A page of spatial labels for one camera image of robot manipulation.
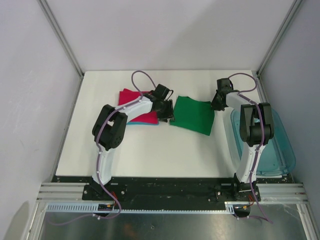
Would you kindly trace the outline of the green t shirt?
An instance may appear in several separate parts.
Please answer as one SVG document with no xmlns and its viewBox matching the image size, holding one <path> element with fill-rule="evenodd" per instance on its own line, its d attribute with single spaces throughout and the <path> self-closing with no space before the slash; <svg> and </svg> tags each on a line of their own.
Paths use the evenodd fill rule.
<svg viewBox="0 0 320 240">
<path fill-rule="evenodd" d="M 170 125 L 210 136 L 215 112 L 209 101 L 197 101 L 188 96 L 178 96 Z"/>
</svg>

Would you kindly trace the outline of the blue t shirt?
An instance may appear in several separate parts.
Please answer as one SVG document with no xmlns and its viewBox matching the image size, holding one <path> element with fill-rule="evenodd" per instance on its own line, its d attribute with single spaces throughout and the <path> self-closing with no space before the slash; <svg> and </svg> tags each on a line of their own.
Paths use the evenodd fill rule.
<svg viewBox="0 0 320 240">
<path fill-rule="evenodd" d="M 159 121 L 157 118 L 147 118 L 147 117 L 137 117 L 127 123 L 128 125 L 150 125 L 150 126 L 157 126 Z"/>
</svg>

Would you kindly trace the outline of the red t shirt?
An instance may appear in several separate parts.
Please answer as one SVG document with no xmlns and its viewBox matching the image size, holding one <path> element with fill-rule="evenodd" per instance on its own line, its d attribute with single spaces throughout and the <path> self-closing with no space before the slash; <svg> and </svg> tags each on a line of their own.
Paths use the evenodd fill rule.
<svg viewBox="0 0 320 240">
<path fill-rule="evenodd" d="M 118 109 L 126 114 L 127 124 L 135 118 L 157 118 L 155 111 L 152 111 L 153 103 L 143 96 L 143 92 L 131 91 L 124 88 L 119 92 Z"/>
</svg>

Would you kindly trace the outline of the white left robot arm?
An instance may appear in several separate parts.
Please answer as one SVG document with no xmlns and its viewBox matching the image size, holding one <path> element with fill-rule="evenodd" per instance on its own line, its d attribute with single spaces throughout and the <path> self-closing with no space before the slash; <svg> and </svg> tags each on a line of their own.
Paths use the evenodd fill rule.
<svg viewBox="0 0 320 240">
<path fill-rule="evenodd" d="M 107 183 L 112 178 L 115 150 L 124 140 L 127 123 L 150 112 L 155 112 L 159 121 L 168 122 L 174 117 L 173 101 L 146 95 L 116 107 L 107 104 L 101 109 L 92 129 L 98 148 L 92 174 L 92 179 L 97 183 L 93 194 L 98 199 L 105 200 L 110 196 L 111 188 Z"/>
</svg>

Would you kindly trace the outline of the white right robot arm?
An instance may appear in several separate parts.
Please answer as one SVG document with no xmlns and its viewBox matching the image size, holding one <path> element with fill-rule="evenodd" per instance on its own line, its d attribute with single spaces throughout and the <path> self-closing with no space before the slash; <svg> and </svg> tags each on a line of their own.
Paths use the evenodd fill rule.
<svg viewBox="0 0 320 240">
<path fill-rule="evenodd" d="M 268 102 L 256 103 L 235 90 L 217 90 L 211 107 L 215 111 L 230 107 L 240 113 L 243 152 L 230 194 L 235 200 L 242 201 L 249 191 L 255 191 L 257 165 L 265 146 L 274 137 L 272 108 Z"/>
</svg>

